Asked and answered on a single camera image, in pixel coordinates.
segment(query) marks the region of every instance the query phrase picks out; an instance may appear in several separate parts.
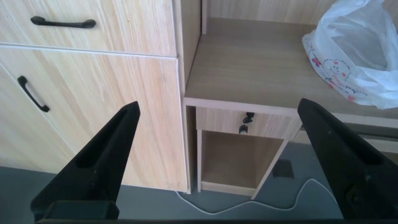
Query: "white plastic bag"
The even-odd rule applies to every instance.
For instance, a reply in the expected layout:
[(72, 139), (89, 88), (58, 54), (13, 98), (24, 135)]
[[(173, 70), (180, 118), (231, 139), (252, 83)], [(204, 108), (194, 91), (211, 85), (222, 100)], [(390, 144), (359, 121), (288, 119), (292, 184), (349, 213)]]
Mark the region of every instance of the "white plastic bag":
[(348, 100), (398, 107), (398, 35), (384, 0), (339, 0), (303, 45), (317, 73)]

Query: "drawer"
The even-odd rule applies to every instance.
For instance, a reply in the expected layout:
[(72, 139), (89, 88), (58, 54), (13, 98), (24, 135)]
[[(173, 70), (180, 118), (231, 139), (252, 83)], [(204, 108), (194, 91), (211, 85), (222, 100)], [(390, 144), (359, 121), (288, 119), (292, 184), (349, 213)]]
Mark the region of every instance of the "drawer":
[[(197, 129), (239, 134), (239, 127), (246, 117), (244, 111), (219, 110), (197, 107)], [(253, 122), (248, 124), (250, 136), (277, 139), (294, 139), (302, 122), (297, 117), (278, 114), (255, 113)]]
[[(30, 18), (91, 29), (37, 26)], [(0, 42), (175, 56), (171, 0), (0, 0)]]

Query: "cabinet door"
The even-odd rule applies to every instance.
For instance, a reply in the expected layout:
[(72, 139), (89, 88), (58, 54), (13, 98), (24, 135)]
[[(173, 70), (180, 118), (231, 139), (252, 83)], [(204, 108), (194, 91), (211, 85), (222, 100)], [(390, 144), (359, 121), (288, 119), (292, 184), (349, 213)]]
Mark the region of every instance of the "cabinet door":
[(73, 151), (2, 65), (0, 60), (0, 166), (59, 172)]
[(75, 152), (122, 106), (138, 101), (123, 183), (187, 191), (174, 58), (18, 47), (3, 47), (0, 58), (12, 76), (30, 80), (51, 109), (45, 116)]

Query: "open shelf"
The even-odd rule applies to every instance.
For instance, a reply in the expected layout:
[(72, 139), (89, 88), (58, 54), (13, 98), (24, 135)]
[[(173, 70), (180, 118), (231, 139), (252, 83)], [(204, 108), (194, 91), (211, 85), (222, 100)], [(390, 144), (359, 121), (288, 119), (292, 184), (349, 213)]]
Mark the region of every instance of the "open shelf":
[(283, 140), (201, 131), (201, 188), (252, 196)]
[(200, 39), (193, 63), (185, 104), (213, 107), (220, 105), (218, 102), (233, 102), (295, 112), (300, 100), (307, 98), (332, 113), (354, 115), (349, 119), (360, 116), (353, 123), (370, 124), (367, 117), (389, 118), (393, 122), (385, 121), (383, 125), (398, 127), (398, 109), (379, 110), (357, 105), (318, 76), (302, 45), (302, 37), (314, 28), (313, 25), (209, 18), (207, 34)]

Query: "black drawer handle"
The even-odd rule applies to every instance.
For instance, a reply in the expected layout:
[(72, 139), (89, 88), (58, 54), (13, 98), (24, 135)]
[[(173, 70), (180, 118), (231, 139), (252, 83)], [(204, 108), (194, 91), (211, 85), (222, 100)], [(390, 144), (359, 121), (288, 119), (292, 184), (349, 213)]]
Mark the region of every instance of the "black drawer handle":
[(96, 24), (96, 22), (92, 19), (88, 19), (84, 22), (49, 22), (40, 16), (34, 16), (30, 18), (30, 21), (32, 21), (33, 24), (38, 26), (62, 26), (62, 27), (74, 27), (74, 28), (83, 28), (83, 29), (93, 28)]
[(33, 101), (33, 103), (35, 103), (35, 105), (42, 110), (43, 112), (49, 112), (50, 108), (46, 105), (40, 106), (39, 103), (33, 98), (33, 96), (29, 93), (29, 91), (26, 88), (26, 83), (27, 83), (27, 79), (25, 78), (25, 76), (20, 76), (18, 78), (18, 83), (19, 85), (22, 87), (22, 89), (25, 91), (26, 95), (29, 96), (29, 98)]

